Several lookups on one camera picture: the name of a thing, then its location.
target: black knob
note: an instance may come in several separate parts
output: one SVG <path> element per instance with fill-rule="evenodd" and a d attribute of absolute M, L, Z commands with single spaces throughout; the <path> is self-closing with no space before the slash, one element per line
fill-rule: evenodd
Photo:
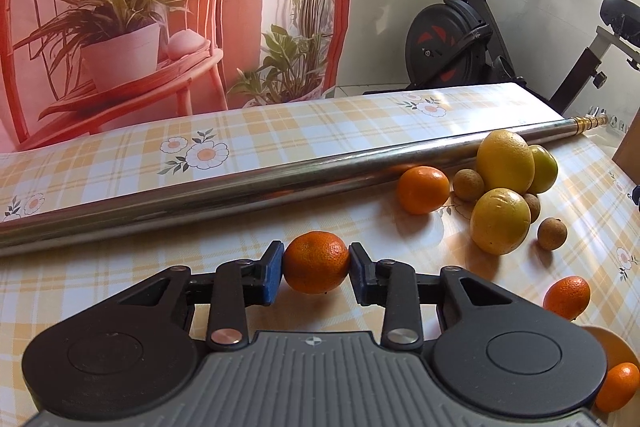
<path fill-rule="evenodd" d="M 596 89 L 600 89 L 604 86 L 605 82 L 607 82 L 607 75 L 602 73 L 602 71 L 593 77 L 593 85 L 596 86 Z"/>

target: exercise bike seat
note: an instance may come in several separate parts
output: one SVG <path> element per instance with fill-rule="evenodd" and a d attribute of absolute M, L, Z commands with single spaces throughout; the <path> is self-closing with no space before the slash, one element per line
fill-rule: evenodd
<path fill-rule="evenodd" d="M 629 0 L 604 0 L 600 18 L 616 35 L 640 47 L 640 6 Z"/>

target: exercise bike flywheel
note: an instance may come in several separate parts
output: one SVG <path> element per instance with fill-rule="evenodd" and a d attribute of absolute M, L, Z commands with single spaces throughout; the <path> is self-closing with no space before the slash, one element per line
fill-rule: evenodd
<path fill-rule="evenodd" d="M 464 6 L 450 6 L 452 2 Z M 433 71 L 438 60 L 476 26 L 478 17 L 458 0 L 445 0 L 445 4 L 433 4 L 418 13 L 409 28 L 404 52 L 411 83 L 421 89 L 481 84 L 486 65 L 482 42 L 466 49 L 443 71 Z"/>

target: flower center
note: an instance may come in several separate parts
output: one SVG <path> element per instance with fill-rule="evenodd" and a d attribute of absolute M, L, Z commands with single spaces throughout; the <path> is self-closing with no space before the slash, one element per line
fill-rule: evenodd
<path fill-rule="evenodd" d="M 203 149 L 198 151 L 198 160 L 201 162 L 208 162 L 216 157 L 216 152 L 213 149 Z"/>

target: silver screw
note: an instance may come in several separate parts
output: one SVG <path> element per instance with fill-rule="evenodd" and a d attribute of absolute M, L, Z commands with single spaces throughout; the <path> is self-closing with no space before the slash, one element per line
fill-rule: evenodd
<path fill-rule="evenodd" d="M 234 328 L 222 328 L 211 333 L 211 340 L 216 344 L 230 346 L 242 340 L 242 333 Z"/>
<path fill-rule="evenodd" d="M 386 337 L 395 344 L 413 344 L 418 340 L 418 333 L 408 328 L 396 328 L 389 331 Z"/>

